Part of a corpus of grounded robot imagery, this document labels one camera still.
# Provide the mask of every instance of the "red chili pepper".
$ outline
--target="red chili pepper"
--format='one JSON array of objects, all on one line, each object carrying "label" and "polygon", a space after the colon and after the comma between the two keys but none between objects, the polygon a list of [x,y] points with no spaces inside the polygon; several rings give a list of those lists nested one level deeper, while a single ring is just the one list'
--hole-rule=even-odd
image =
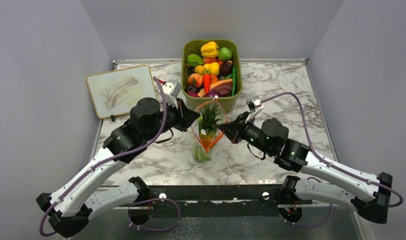
[{"label": "red chili pepper", "polygon": [[207,94],[211,89],[211,81],[212,77],[210,74],[203,75],[203,86],[204,86],[204,93]]}]

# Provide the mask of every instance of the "green bin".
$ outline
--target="green bin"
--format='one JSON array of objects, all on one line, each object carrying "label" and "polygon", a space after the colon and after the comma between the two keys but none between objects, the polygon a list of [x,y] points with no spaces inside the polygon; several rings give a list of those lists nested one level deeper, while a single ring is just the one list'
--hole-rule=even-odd
[{"label": "green bin", "polygon": [[237,46],[232,42],[225,39],[198,39],[193,40],[187,43],[184,46],[184,52],[182,53],[182,93],[185,96],[185,101],[187,103],[187,107],[191,110],[196,109],[199,105],[203,104],[206,101],[212,100],[211,97],[193,97],[186,93],[185,87],[187,86],[187,79],[192,74],[191,68],[187,67],[187,56],[190,54],[197,54],[201,56],[200,48],[207,44],[208,42],[215,42],[219,48],[229,48],[232,50],[232,61],[234,62],[235,66],[235,74],[236,74],[236,84],[235,84],[235,95],[234,96],[224,96],[218,99],[219,104],[225,110],[225,112],[230,112],[234,106],[236,105],[236,101],[238,96],[243,91],[243,81],[242,81],[242,71],[240,68],[240,58],[239,58],[239,51],[237,50]]}]

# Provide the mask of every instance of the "gray wall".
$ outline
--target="gray wall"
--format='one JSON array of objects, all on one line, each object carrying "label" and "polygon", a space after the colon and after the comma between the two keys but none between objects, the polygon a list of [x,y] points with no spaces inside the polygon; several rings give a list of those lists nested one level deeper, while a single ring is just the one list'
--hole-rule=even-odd
[{"label": "gray wall", "polygon": [[[309,67],[339,160],[392,174],[406,200],[406,0],[344,0]],[[372,228],[406,239],[406,202]]]},{"label": "gray wall", "polygon": [[194,39],[242,58],[310,58],[343,0],[82,0],[112,59],[181,58]]},{"label": "gray wall", "polygon": [[90,157],[85,77],[110,64],[79,0],[0,1],[0,239],[40,238],[35,198]]}]

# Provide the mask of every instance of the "marble table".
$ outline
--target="marble table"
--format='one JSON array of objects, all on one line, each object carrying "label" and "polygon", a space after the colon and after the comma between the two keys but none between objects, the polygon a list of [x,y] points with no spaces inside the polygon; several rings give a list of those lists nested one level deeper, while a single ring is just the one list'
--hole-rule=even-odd
[{"label": "marble table", "polygon": [[[140,65],[118,64],[117,69]],[[181,82],[181,62],[161,61],[149,64],[153,76],[162,80]],[[235,108],[228,114],[233,120],[238,114],[248,110],[246,99],[259,96],[265,99],[281,92],[293,92],[299,97],[306,114],[309,134],[317,151],[334,159],[327,137],[324,122],[315,99],[314,91],[306,65],[303,62],[242,62],[241,77],[243,91],[237,99]],[[282,96],[264,104],[264,111],[258,115],[255,125],[260,127],[266,119],[275,117],[289,128],[289,138],[308,144],[298,105],[291,96]],[[104,119],[98,137],[97,149],[110,133],[129,118],[129,115]],[[159,139],[168,137],[164,133]],[[170,141],[152,144],[130,164],[113,174],[104,186],[118,186],[131,177],[139,176],[148,185],[250,185],[281,184],[288,175],[306,178],[307,175],[283,170],[274,164],[274,159],[255,158],[247,149],[245,142],[231,144],[223,137],[216,145],[212,161],[197,163],[191,156],[194,142],[192,132],[174,130]],[[256,154],[262,155],[253,148]]]}]

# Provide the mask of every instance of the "whiteboard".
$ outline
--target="whiteboard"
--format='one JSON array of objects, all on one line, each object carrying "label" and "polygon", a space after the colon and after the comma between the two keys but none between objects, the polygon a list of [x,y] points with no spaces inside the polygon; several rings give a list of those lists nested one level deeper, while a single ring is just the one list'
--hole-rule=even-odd
[{"label": "whiteboard", "polygon": [[140,99],[156,98],[148,65],[90,75],[86,84],[100,119],[128,114]]}]

